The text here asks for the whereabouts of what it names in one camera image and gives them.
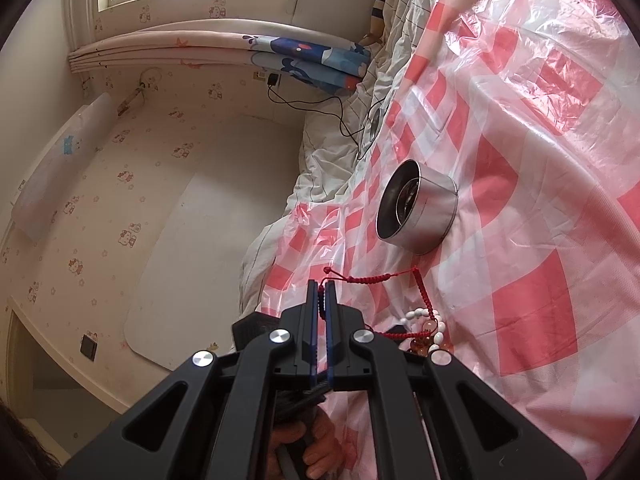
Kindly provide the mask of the person left hand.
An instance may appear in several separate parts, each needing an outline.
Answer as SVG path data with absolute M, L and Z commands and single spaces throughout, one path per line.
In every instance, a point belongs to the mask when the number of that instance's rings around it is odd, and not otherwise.
M 298 440 L 305 441 L 302 460 L 309 479 L 321 479 L 342 468 L 344 454 L 335 435 L 335 425 L 322 408 L 314 409 L 309 427 L 304 422 L 292 422 L 271 431 L 267 455 L 267 479 L 283 479 L 277 449 Z

